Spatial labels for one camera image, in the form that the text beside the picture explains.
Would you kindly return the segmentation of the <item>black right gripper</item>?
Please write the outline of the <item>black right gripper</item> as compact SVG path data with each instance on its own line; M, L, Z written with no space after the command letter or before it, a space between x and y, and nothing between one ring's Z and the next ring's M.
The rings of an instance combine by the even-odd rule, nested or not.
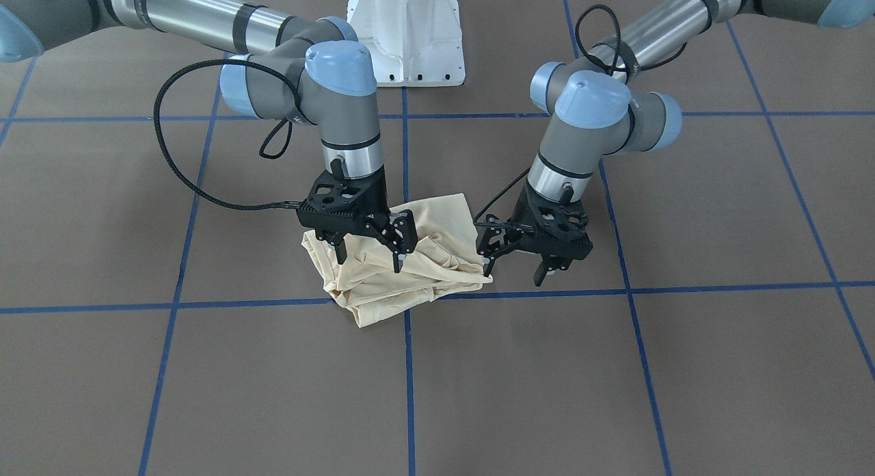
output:
M395 274L419 242L412 211L391 212L388 207L384 168L356 179L322 172L297 217L302 226L315 230L318 240L332 246L340 265L347 260L348 234L376 239L389 249Z

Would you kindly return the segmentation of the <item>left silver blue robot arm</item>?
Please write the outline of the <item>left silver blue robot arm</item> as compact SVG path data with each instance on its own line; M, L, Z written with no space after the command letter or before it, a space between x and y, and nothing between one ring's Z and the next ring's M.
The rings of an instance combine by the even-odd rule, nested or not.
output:
M750 284L826 278L803 210L790 208L791 184L768 112L757 120L696 120L696 139L672 152L684 123L678 102L629 88L740 14L847 29L871 17L873 0L665 0L627 27L611 14L615 32L591 48L576 25L578 59L544 64L530 84L532 102L550 123L520 176L513 216L504 221L481 211L475 218L485 230L477 248L485 276L513 252L539 257L535 285L587 258L593 242L582 197L606 173L604 158L621 156L643 164L604 183L632 286L732 272Z

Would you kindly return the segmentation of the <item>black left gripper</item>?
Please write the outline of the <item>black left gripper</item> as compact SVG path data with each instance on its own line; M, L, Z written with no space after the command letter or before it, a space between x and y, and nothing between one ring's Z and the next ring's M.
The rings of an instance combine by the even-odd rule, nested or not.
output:
M537 288L547 276L571 260L584 260L593 249L587 233L588 216L580 200L555 202L525 186L509 220L488 215L477 246L482 256L483 275L491 276L495 259L513 251L540 254L541 263L533 276Z

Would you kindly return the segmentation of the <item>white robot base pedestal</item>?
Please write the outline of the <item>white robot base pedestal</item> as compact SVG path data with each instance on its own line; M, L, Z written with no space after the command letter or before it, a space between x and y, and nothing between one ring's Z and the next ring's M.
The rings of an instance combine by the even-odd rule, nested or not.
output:
M457 0L348 0L346 18L370 51L379 87L453 87L465 81Z

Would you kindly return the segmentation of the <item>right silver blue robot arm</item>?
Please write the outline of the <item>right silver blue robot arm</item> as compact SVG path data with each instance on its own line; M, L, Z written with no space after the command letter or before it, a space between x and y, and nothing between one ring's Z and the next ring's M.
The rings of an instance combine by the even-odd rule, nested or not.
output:
M221 68L225 104L276 128L316 126L325 169L301 201L251 204L249 211L294 210L302 226L346 261L349 235L385 246L395 272L418 243L411 211L388 208L377 84L371 55L347 21L307 21L241 0L1 0L2 61L19 62L116 25L149 29L228 53L175 72L160 88L153 123L163 158L201 198L232 210L191 182L172 161L161 126L166 93L186 74Z

